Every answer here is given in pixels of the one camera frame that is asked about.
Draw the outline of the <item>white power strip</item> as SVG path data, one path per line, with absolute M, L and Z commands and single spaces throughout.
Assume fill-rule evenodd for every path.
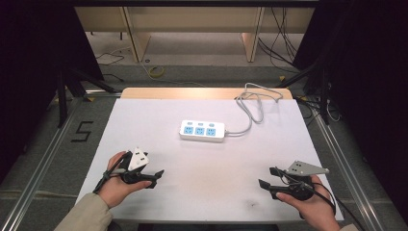
M 225 124 L 220 122 L 188 120 L 181 122 L 179 135 L 186 141 L 223 142 Z

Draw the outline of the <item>wooden table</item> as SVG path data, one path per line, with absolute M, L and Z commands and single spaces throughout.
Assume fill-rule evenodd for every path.
M 121 99 L 234 99 L 244 88 L 126 88 Z

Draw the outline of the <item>metal floor rail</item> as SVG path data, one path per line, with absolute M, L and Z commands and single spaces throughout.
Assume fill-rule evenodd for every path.
M 74 98 L 69 104 L 67 119 L 56 129 L 35 170 L 30 174 L 29 181 L 24 189 L 17 194 L 14 205 L 6 216 L 5 221 L 0 225 L 0 231 L 16 231 L 18 229 L 36 195 L 38 187 L 63 142 L 64 136 L 76 115 L 76 111 L 82 103 L 82 98 Z
M 354 173 L 350 163 L 346 159 L 332 129 L 325 123 L 316 110 L 313 110 L 313 115 L 315 116 L 317 125 L 331 150 L 333 158 L 342 173 L 368 230 L 384 231 L 383 224 L 376 214 L 374 207 L 371 205 L 367 194 L 364 192 L 362 184 L 358 181 L 357 175 Z

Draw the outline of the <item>person's left hand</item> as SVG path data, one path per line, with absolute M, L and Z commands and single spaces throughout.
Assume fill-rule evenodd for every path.
M 150 181 L 126 184 L 120 177 L 112 176 L 97 194 L 107 204 L 108 208 L 111 209 L 119 205 L 129 194 L 145 189 L 150 185 Z

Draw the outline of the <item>light wooden desk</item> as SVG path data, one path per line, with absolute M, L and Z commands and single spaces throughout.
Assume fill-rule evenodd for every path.
M 150 35 L 171 33 L 240 33 L 252 63 L 261 33 L 307 31 L 314 10 L 289 7 L 77 7 L 86 32 L 124 32 L 134 60 L 142 60 Z

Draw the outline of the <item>black curtain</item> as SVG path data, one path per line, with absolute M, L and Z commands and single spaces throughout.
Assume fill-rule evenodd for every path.
M 0 0 L 0 184 L 72 68 L 103 78 L 74 7 Z
M 329 95 L 408 224 L 408 0 L 317 0 L 295 65 L 317 59 L 349 10 L 330 52 Z

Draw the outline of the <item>person's right hand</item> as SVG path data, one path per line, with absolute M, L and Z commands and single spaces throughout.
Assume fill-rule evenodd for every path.
M 308 200 L 297 200 L 289 194 L 278 192 L 276 196 L 283 202 L 295 207 L 306 222 L 317 231 L 340 231 L 341 227 L 335 219 L 330 194 L 316 175 L 311 176 L 315 191 L 322 195 L 313 195 Z

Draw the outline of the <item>white board table cover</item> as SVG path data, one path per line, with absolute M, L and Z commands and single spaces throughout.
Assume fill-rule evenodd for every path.
M 96 150 L 81 194 L 91 192 L 108 160 L 122 150 L 147 152 L 146 174 L 165 173 L 156 187 L 129 195 L 112 212 L 117 219 L 151 223 L 280 223 L 299 219 L 298 211 L 262 189 L 280 179 L 269 169 L 294 161 L 320 160 L 293 100 L 248 101 L 264 120 L 250 125 L 232 99 L 118 99 Z M 225 124 L 223 142 L 186 141 L 181 122 Z

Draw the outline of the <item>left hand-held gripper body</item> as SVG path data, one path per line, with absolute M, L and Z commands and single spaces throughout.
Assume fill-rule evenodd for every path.
M 123 160 L 119 164 L 122 169 L 120 177 L 126 184 L 135 184 L 139 181 L 146 181 L 149 179 L 148 175 L 142 174 L 141 171 L 149 163 L 147 153 L 136 148 L 134 152 L 128 151 L 124 154 Z

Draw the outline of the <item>yellow tape roll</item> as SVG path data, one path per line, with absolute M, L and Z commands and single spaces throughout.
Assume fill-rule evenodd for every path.
M 148 74 L 151 78 L 160 78 L 165 73 L 165 69 L 160 66 L 153 66 L 148 69 Z

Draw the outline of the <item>black metal stand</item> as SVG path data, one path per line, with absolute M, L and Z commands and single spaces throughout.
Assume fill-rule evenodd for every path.
M 67 120 L 68 108 L 66 104 L 66 92 L 69 90 L 74 97 L 84 98 L 86 90 L 81 84 L 82 81 L 87 81 L 92 85 L 108 93 L 119 93 L 119 90 L 110 87 L 109 85 L 97 80 L 88 75 L 86 72 L 78 68 L 63 69 L 57 77 L 57 93 L 59 99 L 60 121 L 58 127 L 61 128 Z
M 312 94 L 319 91 L 319 111 L 320 116 L 326 125 L 329 124 L 329 113 L 327 112 L 327 100 L 328 100 L 328 79 L 327 79 L 327 66 L 325 64 L 312 64 L 311 66 L 301 70 L 295 74 L 289 80 L 285 80 L 280 83 L 277 88 L 286 88 L 297 81 L 300 81 L 304 77 L 308 80 L 303 88 L 306 94 Z

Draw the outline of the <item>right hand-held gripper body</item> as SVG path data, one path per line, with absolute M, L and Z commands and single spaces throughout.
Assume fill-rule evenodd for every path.
M 281 193 L 286 193 L 292 197 L 304 201 L 314 195 L 314 186 L 311 176 L 318 174 L 327 174 L 330 170 L 326 167 L 317 167 L 301 161 L 294 161 L 288 168 L 282 169 L 287 173 L 286 187 L 282 188 Z

